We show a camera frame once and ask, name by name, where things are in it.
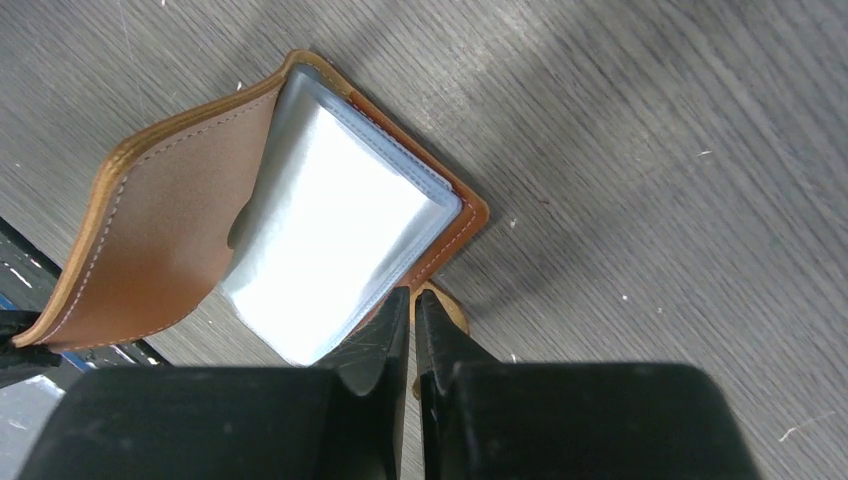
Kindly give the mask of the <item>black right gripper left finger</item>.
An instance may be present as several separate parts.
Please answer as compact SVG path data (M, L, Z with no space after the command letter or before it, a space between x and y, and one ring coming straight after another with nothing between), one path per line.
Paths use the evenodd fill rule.
M410 291L305 367L114 367L48 418L23 479L395 479Z

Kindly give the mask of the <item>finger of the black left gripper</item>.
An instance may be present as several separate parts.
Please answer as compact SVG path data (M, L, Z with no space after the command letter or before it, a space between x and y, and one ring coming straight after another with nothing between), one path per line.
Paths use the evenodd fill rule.
M1 388L28 380L61 365L62 357L41 345L16 347L12 338L40 316L25 310L1 311Z

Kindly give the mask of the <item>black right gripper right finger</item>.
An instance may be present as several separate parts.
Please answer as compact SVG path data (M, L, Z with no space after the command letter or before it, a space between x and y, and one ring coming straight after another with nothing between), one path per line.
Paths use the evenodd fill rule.
M682 363L511 363L416 300L429 479L757 479L722 390Z

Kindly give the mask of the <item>orange leather card holder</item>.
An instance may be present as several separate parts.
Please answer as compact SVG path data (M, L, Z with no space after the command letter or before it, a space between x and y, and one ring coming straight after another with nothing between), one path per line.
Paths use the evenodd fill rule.
M391 289L430 288L489 217L330 62L294 50L106 157L56 286L12 342L60 356L134 342L219 290L283 360L309 366Z

